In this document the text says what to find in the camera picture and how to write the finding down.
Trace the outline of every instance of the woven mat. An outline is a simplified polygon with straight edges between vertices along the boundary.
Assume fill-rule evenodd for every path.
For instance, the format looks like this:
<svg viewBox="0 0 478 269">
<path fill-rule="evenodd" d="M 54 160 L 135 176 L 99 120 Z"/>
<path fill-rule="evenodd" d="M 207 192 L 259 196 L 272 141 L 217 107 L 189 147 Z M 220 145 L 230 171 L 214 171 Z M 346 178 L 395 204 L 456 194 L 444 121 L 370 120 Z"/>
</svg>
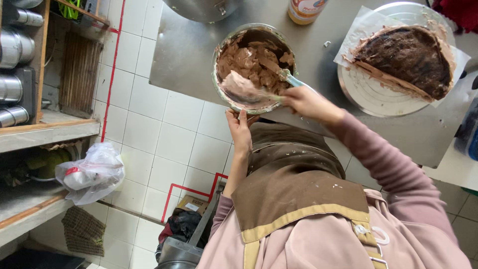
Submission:
<svg viewBox="0 0 478 269">
<path fill-rule="evenodd" d="M 61 220 L 69 251 L 104 257 L 103 235 L 106 225 L 85 210 L 70 207 Z"/>
</svg>

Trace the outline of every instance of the person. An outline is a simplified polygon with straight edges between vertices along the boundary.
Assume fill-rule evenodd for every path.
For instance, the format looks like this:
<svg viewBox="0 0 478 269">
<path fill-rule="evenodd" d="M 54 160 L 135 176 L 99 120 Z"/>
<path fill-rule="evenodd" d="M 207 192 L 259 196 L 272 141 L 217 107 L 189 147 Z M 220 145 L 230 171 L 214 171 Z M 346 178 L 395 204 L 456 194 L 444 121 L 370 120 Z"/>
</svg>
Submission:
<svg viewBox="0 0 478 269">
<path fill-rule="evenodd" d="M 388 192 L 346 181 L 322 136 L 226 111 L 231 171 L 198 269 L 469 269 L 432 180 L 307 87 L 283 104 L 325 125 Z"/>
</svg>

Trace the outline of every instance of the metal countertop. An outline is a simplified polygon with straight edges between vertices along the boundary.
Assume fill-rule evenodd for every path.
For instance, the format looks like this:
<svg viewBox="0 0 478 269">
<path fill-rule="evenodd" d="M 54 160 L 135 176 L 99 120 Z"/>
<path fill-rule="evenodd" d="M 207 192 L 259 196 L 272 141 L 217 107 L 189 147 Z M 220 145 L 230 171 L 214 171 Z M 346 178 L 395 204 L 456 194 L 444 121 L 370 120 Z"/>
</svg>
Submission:
<svg viewBox="0 0 478 269">
<path fill-rule="evenodd" d="M 371 130 L 410 156 L 417 164 L 437 167 L 475 95 L 469 74 L 459 80 L 445 101 L 434 108 L 398 118 L 378 118 L 360 111 L 345 97 L 333 59 L 360 7 L 375 9 L 391 0 L 329 0 L 310 25 L 297 25 L 287 15 L 288 0 L 245 0 L 229 17 L 216 23 L 199 23 L 183 18 L 164 5 L 151 67 L 150 84 L 226 105 L 211 79 L 214 48 L 229 32 L 251 22 L 271 25 L 282 32 L 296 54 L 298 79 L 347 109 Z M 465 70 L 478 64 L 477 34 L 455 36 L 459 49 L 472 57 Z M 323 44 L 330 41 L 326 48 Z M 313 132 L 330 135 L 318 123 L 291 115 L 280 108 L 262 117 Z"/>
</svg>

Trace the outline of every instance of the bottle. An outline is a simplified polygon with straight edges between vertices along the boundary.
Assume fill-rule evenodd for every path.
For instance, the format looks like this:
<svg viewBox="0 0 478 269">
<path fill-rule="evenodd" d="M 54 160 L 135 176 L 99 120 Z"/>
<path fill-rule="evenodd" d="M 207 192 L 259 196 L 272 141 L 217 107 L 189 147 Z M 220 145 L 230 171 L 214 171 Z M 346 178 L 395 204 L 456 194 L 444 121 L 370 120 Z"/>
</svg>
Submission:
<svg viewBox="0 0 478 269">
<path fill-rule="evenodd" d="M 327 0 L 290 0 L 287 13 L 296 24 L 313 23 Z"/>
</svg>

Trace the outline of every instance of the red cloth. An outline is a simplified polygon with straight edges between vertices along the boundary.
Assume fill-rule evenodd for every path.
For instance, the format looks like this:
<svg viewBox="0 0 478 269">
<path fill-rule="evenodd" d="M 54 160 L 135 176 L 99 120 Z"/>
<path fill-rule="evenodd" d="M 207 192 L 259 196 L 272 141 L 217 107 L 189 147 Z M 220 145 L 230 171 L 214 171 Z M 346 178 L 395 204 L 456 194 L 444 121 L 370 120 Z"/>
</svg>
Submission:
<svg viewBox="0 0 478 269">
<path fill-rule="evenodd" d="M 435 0 L 432 8 L 468 33 L 478 33 L 478 0 Z"/>
</svg>

